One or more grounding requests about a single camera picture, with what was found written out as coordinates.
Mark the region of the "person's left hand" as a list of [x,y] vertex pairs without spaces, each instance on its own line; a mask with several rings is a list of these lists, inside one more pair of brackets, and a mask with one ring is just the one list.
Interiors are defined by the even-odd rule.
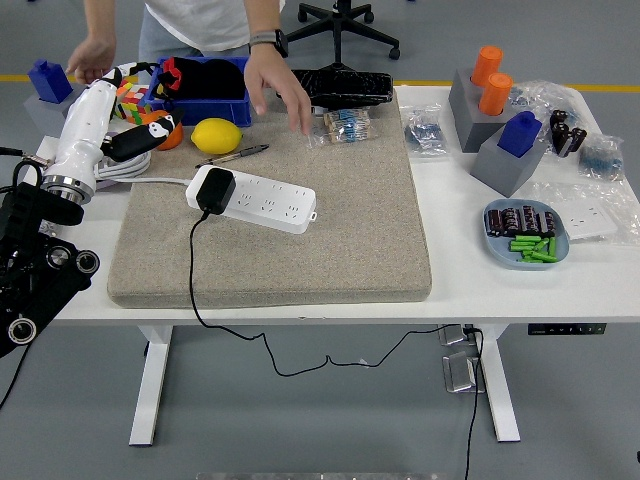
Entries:
[[257,115],[267,113],[264,90],[275,90],[284,101],[291,131],[309,135],[312,107],[308,94],[271,43],[251,48],[245,72],[245,85]]

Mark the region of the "person's right hand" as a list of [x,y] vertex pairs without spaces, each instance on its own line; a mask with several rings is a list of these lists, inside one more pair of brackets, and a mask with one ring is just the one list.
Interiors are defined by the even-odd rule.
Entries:
[[88,35],[69,57],[65,73],[80,84],[100,79],[113,65],[116,45],[115,36]]

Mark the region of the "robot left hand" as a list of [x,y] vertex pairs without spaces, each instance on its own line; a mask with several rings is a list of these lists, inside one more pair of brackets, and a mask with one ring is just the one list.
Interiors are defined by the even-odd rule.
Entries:
[[108,135],[117,89],[124,78],[142,70],[151,72],[152,65],[146,62],[119,65],[83,91],[69,110],[54,163],[44,174],[47,180],[66,178],[89,184],[95,180],[94,167],[103,157],[127,161],[168,139],[184,116],[180,108],[149,124],[113,137]]

